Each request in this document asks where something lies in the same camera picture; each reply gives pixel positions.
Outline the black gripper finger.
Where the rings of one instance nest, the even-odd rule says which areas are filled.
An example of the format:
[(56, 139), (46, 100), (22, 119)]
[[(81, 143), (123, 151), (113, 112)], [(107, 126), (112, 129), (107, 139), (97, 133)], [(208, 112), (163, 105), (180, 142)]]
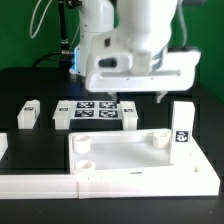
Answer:
[(161, 103), (163, 97), (167, 94), (167, 91), (160, 91), (156, 93), (156, 103)]
[(109, 95), (111, 96), (112, 101), (117, 104), (118, 103), (117, 93), (110, 93)]

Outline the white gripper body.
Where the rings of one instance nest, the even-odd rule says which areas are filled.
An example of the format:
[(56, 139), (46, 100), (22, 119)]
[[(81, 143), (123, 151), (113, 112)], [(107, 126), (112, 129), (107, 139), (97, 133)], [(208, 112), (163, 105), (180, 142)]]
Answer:
[(197, 49), (168, 52), (162, 66), (148, 74), (93, 71), (86, 77), (90, 92), (169, 92), (188, 90), (195, 79), (201, 52)]

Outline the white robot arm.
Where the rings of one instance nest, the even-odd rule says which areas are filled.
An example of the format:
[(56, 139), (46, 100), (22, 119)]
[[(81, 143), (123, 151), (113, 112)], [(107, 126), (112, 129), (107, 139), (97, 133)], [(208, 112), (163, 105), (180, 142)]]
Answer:
[(155, 92), (192, 87), (201, 52), (182, 45), (171, 48), (171, 22), (179, 17), (187, 40), (186, 6), (206, 0), (66, 0), (79, 9), (80, 42), (73, 72), (85, 78), (90, 92)]

